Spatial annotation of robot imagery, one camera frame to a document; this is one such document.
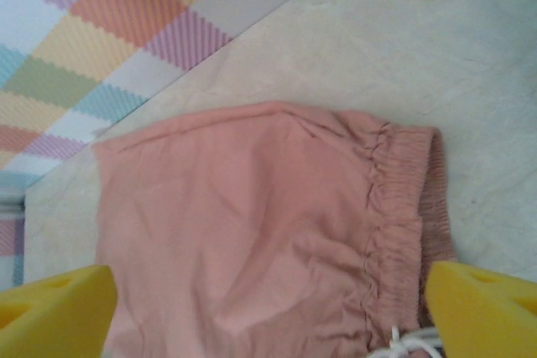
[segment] floor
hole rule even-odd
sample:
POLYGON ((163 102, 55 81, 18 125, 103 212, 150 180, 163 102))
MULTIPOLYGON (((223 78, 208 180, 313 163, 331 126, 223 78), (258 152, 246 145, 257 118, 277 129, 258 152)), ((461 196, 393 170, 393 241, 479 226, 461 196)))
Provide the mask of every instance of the floor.
MULTIPOLYGON (((460 259, 537 281, 536 91, 537 0, 292 0, 102 138, 274 99, 434 125, 460 259)), ((90 149, 29 190, 25 281, 92 263, 99 194, 90 149)))

